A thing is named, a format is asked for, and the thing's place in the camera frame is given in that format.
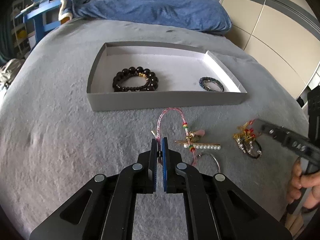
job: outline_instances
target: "gray bedspread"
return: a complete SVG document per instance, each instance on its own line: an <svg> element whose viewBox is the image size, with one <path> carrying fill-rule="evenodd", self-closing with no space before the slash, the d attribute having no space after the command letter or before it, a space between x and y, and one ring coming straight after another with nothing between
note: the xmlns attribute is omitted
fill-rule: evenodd
<svg viewBox="0 0 320 240"><path fill-rule="evenodd" d="M32 51L0 109L0 205L23 237L97 173L110 176L150 149L150 130L163 109L95 113L86 97L93 60L104 42L160 41L212 51L238 78L248 99L234 106L185 107L192 130L217 142L223 172L253 200L280 219L295 155L268 137L253 160L232 139L236 126L253 118L307 135L298 103L252 57L226 38L181 28L111 20L73 20L50 32ZM190 153L173 141L184 138L175 111L162 122L162 136L185 162ZM213 175L211 157L200 172ZM182 195L166 195L158 167L157 192L138 195L133 239L187 239Z"/></svg>

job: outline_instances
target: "yellow object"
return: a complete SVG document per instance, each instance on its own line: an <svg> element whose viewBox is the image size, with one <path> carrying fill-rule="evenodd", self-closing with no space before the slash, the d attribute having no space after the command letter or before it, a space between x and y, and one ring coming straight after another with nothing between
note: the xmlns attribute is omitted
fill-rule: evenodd
<svg viewBox="0 0 320 240"><path fill-rule="evenodd" d="M25 30L21 30L20 32L17 33L18 40L23 39L23 38L25 38L27 36L28 36L28 34L27 34L27 32Z"/></svg>

